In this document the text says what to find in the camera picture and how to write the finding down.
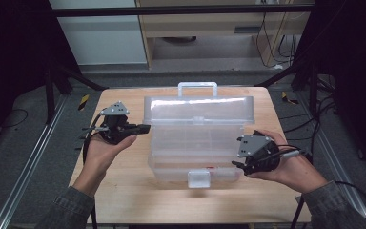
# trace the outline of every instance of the transparent plastic box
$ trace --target transparent plastic box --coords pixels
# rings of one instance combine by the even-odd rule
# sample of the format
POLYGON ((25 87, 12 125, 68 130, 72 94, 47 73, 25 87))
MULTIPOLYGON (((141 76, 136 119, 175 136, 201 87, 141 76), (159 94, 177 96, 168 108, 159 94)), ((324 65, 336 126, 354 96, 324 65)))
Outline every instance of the transparent plastic box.
POLYGON ((145 97, 145 124, 152 129, 149 165, 161 181, 188 181, 207 188, 235 181, 245 124, 254 123, 252 96, 218 96, 215 83, 180 83, 178 96, 145 97), (212 96, 182 96, 184 87, 213 87, 212 96))

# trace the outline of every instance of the wooden table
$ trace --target wooden table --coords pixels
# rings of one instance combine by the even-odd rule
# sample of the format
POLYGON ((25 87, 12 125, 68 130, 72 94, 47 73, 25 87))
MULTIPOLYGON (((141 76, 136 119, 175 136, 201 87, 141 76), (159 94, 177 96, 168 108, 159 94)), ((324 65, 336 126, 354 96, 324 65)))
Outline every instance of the wooden table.
MULTIPOLYGON (((211 95, 211 89, 185 89, 183 95, 211 95)), ((266 129, 282 133, 272 100, 265 88, 218 87, 219 95, 254 97, 255 125, 245 133, 266 129)), ((144 96, 177 95, 177 88, 114 89, 102 93, 96 114, 122 101, 129 122, 142 123, 144 96)), ((249 223, 291 222, 299 193, 270 181, 241 177, 236 182, 212 183, 210 189, 189 189, 187 182, 160 182, 148 166, 151 133, 140 135, 120 153, 96 193, 99 223, 249 223)), ((82 156, 71 184, 82 169, 82 156)), ((306 206, 298 221, 310 221, 306 206)))

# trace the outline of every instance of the box handle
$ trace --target box handle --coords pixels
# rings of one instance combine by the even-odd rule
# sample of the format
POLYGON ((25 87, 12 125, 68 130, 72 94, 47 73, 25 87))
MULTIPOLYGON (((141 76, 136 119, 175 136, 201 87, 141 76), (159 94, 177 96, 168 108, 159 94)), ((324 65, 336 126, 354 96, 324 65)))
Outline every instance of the box handle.
POLYGON ((183 87, 185 88, 209 88, 213 87, 213 96, 217 96, 217 85, 215 82, 181 82, 178 84, 178 96, 183 95, 183 87))

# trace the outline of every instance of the person's right hand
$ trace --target person's right hand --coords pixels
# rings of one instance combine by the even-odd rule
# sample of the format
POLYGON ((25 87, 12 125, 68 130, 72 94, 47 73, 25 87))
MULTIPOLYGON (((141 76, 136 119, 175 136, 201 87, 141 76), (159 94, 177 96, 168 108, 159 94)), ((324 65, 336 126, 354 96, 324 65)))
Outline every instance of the person's right hand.
MULTIPOLYGON (((286 145, 286 140, 279 133, 258 130, 263 135, 271 137, 276 145, 286 145)), ((289 149, 288 146, 280 146, 280 150, 289 149)), ((309 193, 324 186, 328 181, 308 161, 305 156, 293 156, 281 158, 278 167, 271 172, 258 172, 248 175, 250 178, 260 178, 275 181, 287 185, 300 193, 309 193)))

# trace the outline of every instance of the box lid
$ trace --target box lid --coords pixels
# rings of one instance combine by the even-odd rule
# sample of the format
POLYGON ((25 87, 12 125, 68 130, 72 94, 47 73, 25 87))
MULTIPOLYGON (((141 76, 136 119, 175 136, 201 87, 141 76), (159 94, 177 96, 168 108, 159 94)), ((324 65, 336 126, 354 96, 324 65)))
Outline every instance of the box lid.
POLYGON ((254 124, 252 96, 147 96, 143 123, 150 125, 254 124))

